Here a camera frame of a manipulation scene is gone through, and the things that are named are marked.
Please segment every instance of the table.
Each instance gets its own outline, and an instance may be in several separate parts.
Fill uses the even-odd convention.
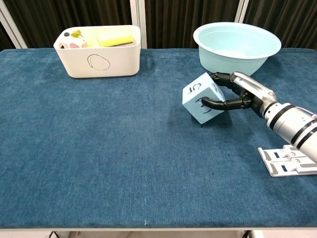
[[[317,52],[281,49],[253,75],[317,111]],[[197,49],[141,51],[135,76],[73,79],[54,49],[0,53],[0,228],[311,228],[317,177],[272,178],[286,142],[251,109],[198,124],[182,88]],[[227,99],[234,98],[223,88]]]

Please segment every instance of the white mounting bracket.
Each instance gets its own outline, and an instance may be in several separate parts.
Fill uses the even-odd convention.
[[[291,145],[283,149],[258,151],[272,177],[317,175],[317,164]]]

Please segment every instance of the black curtain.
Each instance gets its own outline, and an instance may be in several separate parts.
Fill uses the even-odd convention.
[[[5,28],[2,24],[0,24],[0,26],[0,51],[15,48],[14,44],[10,40],[10,37],[6,33]]]
[[[272,32],[282,47],[317,50],[317,0],[250,0],[244,22]]]
[[[132,24],[129,0],[4,0],[29,48],[53,47],[75,26]]]
[[[207,23],[233,22],[239,0],[146,0],[148,48],[197,48],[194,31]]]

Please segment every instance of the drawn oval on box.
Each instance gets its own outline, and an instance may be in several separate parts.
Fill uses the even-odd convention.
[[[88,64],[96,70],[107,70],[110,68],[110,62],[97,54],[92,54],[87,57]]]

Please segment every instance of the sponge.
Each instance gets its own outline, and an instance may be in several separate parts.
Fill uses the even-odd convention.
[[[103,47],[133,43],[133,31],[126,26],[104,28],[98,32],[98,41]]]

